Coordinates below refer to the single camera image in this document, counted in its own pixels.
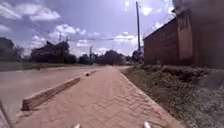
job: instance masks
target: utility pole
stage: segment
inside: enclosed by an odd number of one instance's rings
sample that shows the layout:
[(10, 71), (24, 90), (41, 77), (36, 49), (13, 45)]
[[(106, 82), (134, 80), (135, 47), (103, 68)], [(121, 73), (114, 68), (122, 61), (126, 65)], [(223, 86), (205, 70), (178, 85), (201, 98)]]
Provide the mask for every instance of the utility pole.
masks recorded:
[(138, 61), (140, 63), (141, 58), (141, 44), (140, 44), (140, 22), (139, 22), (139, 4), (138, 1), (136, 1), (136, 12), (137, 12), (137, 29), (138, 29)]
[(92, 56), (92, 52), (93, 51), (93, 46), (90, 46), (90, 48), (89, 48), (89, 57), (91, 58), (91, 56)]
[(59, 34), (59, 43), (61, 42), (61, 32)]

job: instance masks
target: road median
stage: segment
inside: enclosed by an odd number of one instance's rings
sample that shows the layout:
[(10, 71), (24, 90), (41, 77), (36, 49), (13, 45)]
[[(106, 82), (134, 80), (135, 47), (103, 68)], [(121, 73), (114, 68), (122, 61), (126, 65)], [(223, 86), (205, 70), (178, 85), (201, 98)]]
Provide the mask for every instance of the road median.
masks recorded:
[[(84, 73), (85, 76), (93, 75), (96, 72), (96, 70)], [(52, 87), (46, 90), (43, 90), (41, 92), (35, 93), (22, 101), (22, 111), (30, 111), (37, 107), (38, 105), (42, 104), (43, 102), (47, 101), (48, 99), (52, 98), (56, 94), (64, 91), (65, 89), (77, 84), (82, 79), (82, 75), (79, 77), (76, 77), (74, 79), (71, 79), (59, 86)]]

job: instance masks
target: asphalt road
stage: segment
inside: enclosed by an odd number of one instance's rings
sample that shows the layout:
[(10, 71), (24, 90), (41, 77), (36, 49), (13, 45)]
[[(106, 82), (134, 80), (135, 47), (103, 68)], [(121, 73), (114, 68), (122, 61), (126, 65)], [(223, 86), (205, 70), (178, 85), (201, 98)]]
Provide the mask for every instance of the asphalt road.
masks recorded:
[(22, 99), (49, 87), (60, 85), (93, 67), (0, 72), (0, 98), (11, 121), (20, 112)]

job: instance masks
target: sky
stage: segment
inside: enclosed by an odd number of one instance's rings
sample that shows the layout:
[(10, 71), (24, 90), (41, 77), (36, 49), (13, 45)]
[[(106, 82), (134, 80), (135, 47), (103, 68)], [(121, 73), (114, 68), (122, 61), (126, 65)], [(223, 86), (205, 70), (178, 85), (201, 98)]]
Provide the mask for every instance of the sky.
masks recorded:
[[(76, 56), (137, 49), (136, 0), (0, 0), (0, 37), (31, 49), (69, 39)], [(172, 0), (138, 0), (141, 39), (170, 21)]]

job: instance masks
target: paved path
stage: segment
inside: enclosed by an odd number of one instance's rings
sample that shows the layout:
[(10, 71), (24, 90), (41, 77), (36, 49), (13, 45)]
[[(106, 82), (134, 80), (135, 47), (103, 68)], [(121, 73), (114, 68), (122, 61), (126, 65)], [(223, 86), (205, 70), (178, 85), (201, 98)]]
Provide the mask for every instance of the paved path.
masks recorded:
[(16, 128), (168, 128), (169, 119), (155, 103), (130, 85), (121, 73), (106, 67), (37, 107)]
[(22, 99), (46, 88), (60, 85), (91, 67), (66, 67), (47, 70), (0, 72), (0, 98), (9, 118), (16, 120)]

